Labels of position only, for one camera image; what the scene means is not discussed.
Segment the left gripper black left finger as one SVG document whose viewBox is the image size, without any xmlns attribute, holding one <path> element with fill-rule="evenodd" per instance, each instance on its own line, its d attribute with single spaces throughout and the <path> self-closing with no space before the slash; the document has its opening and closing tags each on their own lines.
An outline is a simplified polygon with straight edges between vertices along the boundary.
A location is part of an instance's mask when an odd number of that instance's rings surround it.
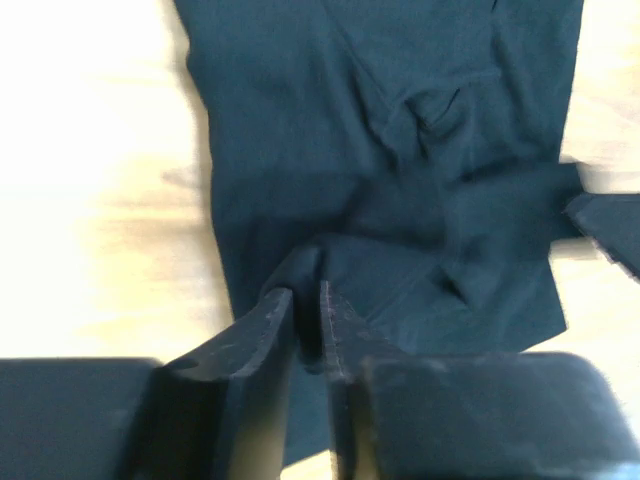
<svg viewBox="0 0 640 480">
<path fill-rule="evenodd" d="M 120 478 L 279 478 L 293 353 L 293 296 L 275 289 L 221 333 L 155 369 Z"/>
</svg>

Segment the black t shirt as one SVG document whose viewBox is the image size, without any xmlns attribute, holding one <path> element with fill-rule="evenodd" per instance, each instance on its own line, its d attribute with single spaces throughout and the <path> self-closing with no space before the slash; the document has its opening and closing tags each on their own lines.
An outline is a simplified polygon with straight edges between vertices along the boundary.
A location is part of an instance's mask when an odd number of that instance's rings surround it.
<svg viewBox="0 0 640 480">
<path fill-rule="evenodd" d="M 418 355 L 564 332 L 579 1 L 179 1 L 235 317 L 294 295 L 286 464 L 329 446 L 320 286 Z"/>
</svg>

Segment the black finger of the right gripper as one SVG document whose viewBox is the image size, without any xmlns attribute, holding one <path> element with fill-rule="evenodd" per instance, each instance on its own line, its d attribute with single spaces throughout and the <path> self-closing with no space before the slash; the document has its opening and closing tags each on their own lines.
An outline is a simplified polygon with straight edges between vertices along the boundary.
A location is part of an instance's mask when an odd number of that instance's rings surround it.
<svg viewBox="0 0 640 480">
<path fill-rule="evenodd" d="M 639 282 L 639 194 L 588 193 L 563 205 L 572 238 L 589 238 Z"/>
</svg>

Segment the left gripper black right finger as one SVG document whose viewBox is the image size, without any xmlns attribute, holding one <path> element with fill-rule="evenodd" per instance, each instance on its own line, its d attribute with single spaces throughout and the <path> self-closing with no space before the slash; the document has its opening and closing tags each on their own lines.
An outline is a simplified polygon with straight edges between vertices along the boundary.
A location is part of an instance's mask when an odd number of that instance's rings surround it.
<svg viewBox="0 0 640 480">
<path fill-rule="evenodd" d="M 370 328 L 327 281 L 320 284 L 319 304 L 333 474 L 336 479 L 377 479 L 376 433 L 363 364 L 410 355 Z"/>
</svg>

